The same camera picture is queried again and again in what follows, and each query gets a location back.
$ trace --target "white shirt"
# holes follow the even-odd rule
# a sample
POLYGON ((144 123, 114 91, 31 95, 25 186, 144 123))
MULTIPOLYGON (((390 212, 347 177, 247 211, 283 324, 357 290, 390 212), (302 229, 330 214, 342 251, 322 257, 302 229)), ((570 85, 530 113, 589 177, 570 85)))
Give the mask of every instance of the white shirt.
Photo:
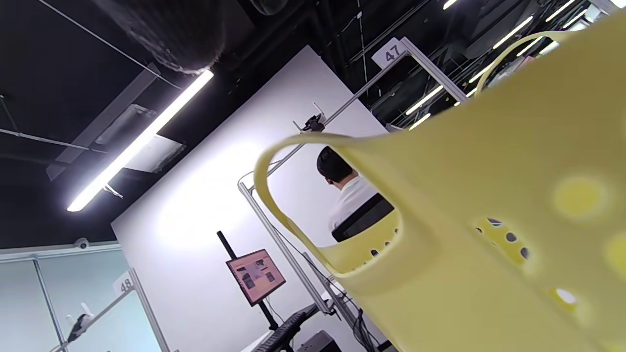
POLYGON ((332 232, 336 229, 352 215, 352 213, 377 193, 378 191, 372 187, 366 179, 359 176, 348 181, 344 188, 341 189, 339 199, 337 199, 337 203, 329 216, 329 230, 332 232))

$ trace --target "monitor stand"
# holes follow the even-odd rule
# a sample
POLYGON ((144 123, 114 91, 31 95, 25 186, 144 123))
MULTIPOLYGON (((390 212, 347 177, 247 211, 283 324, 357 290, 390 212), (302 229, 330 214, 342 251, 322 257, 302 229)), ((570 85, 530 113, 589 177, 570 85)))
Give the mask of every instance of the monitor stand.
MULTIPOLYGON (((230 246, 228 241, 226 241, 226 237, 224 237, 224 234, 222 233, 222 231, 217 232, 217 237, 219 237, 220 241, 222 241, 222 244, 224 245, 224 248, 226 248, 226 251, 228 252, 228 255, 230 256, 230 258, 236 259, 237 255, 235 255, 235 252, 233 251, 232 247, 230 246)), ((276 331, 279 325, 274 319, 274 316, 272 315, 272 313, 270 313, 269 309, 267 309, 267 306, 265 305, 263 301, 259 302, 259 308, 261 308, 261 311, 263 312, 263 315, 267 319, 267 322, 270 323, 270 330, 276 331)))

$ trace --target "security camera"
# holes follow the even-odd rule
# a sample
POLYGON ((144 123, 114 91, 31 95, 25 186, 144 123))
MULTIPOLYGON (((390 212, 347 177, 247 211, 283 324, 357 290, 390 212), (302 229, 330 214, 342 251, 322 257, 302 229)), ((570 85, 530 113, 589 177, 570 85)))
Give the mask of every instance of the security camera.
POLYGON ((75 248, 80 248, 80 249, 85 249, 85 248, 89 247, 89 241, 86 238, 81 237, 81 238, 77 239, 74 242, 74 247, 75 248))

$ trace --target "computer monitor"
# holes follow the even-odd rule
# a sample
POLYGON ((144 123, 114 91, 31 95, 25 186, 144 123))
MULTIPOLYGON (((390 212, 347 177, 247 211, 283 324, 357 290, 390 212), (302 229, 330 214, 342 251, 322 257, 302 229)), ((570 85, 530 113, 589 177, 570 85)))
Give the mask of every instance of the computer monitor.
POLYGON ((285 277, 265 249, 226 262, 251 306, 285 283, 285 277))

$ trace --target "number sign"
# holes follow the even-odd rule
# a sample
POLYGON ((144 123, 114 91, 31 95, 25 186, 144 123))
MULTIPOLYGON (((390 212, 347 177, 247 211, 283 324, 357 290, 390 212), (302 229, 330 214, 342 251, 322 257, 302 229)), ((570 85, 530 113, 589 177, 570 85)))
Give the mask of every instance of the number sign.
POLYGON ((126 271, 113 283, 113 290, 115 291, 115 297, 120 297, 122 294, 133 289, 133 280, 130 277, 130 273, 126 271))
POLYGON ((381 68, 385 68, 405 51, 406 47, 401 41, 391 38, 387 44, 372 55, 372 60, 381 68))

